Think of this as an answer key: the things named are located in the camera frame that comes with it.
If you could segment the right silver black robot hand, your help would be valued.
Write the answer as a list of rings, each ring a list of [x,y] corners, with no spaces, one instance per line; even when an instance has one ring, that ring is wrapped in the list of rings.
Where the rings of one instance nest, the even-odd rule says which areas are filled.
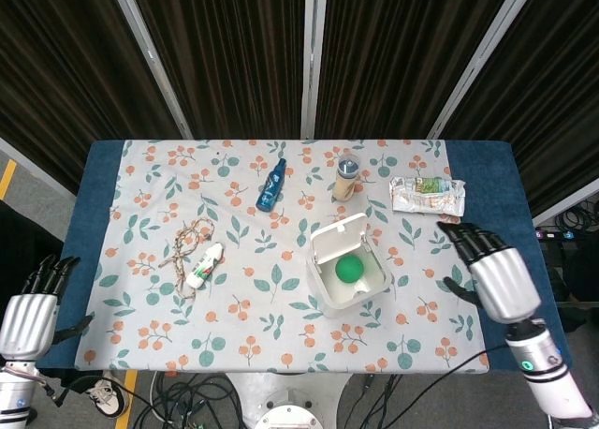
[[[541,298],[519,251],[499,235],[471,223],[437,227],[448,237],[474,280],[469,290],[446,276],[447,289],[467,303],[483,308],[490,319],[504,325],[532,318]]]

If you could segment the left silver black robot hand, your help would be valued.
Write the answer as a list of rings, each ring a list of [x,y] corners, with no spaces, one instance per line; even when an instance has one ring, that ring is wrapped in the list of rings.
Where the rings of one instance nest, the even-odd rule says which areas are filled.
[[[58,330],[62,298],[79,257],[48,255],[27,276],[19,294],[10,298],[1,326],[1,356],[10,362],[34,362],[52,346],[81,335],[93,321],[84,316],[77,324]]]

